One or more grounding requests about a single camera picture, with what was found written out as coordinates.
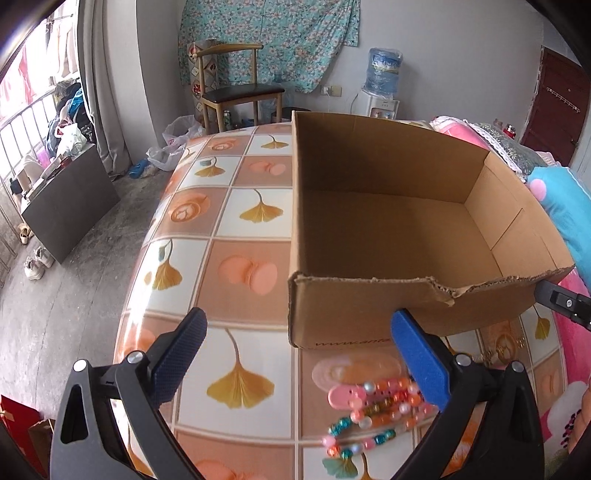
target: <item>black chair seat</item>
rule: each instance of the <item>black chair seat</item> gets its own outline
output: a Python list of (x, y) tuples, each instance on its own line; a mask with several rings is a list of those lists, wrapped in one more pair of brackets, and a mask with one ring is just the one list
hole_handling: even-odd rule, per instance
[(272, 93), (283, 93), (285, 89), (279, 85), (265, 85), (264, 83), (247, 83), (245, 85), (231, 85), (221, 87), (203, 94), (203, 99), (211, 103), (224, 103), (241, 98), (254, 97), (257, 95), (271, 95)]

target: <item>window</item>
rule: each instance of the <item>window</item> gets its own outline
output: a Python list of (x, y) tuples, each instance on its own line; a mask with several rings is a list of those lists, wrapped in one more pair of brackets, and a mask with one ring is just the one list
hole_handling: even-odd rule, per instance
[(48, 124), (56, 115), (55, 85), (78, 77), (77, 0), (66, 0), (31, 33), (0, 82), (0, 179), (15, 176), (21, 159), (42, 165)]

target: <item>wooden door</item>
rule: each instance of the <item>wooden door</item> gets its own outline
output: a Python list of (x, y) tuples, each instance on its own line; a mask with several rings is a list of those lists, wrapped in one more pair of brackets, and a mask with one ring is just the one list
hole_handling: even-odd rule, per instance
[(552, 153), (567, 167), (581, 136), (590, 90), (589, 78), (579, 65), (545, 48), (538, 93), (521, 143)]

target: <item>cardboard box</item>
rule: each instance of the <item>cardboard box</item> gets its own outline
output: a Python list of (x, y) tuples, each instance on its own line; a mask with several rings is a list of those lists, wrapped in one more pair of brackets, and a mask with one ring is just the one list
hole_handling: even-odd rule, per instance
[(406, 307), (439, 336), (512, 319), (573, 260), (494, 153), (447, 135), (335, 113), (294, 115), (290, 342), (390, 341)]
[(53, 431), (56, 426), (56, 421), (53, 419), (42, 420), (32, 427), (29, 427), (29, 437), (31, 443), (37, 452), (41, 465), (49, 476), (49, 457), (51, 453), (51, 440), (53, 438)]

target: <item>gray floor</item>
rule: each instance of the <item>gray floor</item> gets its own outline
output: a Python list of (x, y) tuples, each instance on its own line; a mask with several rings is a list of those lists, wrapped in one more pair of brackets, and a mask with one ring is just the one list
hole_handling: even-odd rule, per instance
[(78, 358), (110, 364), (131, 270), (169, 174), (115, 182), (121, 201), (38, 281), (19, 250), (0, 290), (0, 394), (55, 418)]

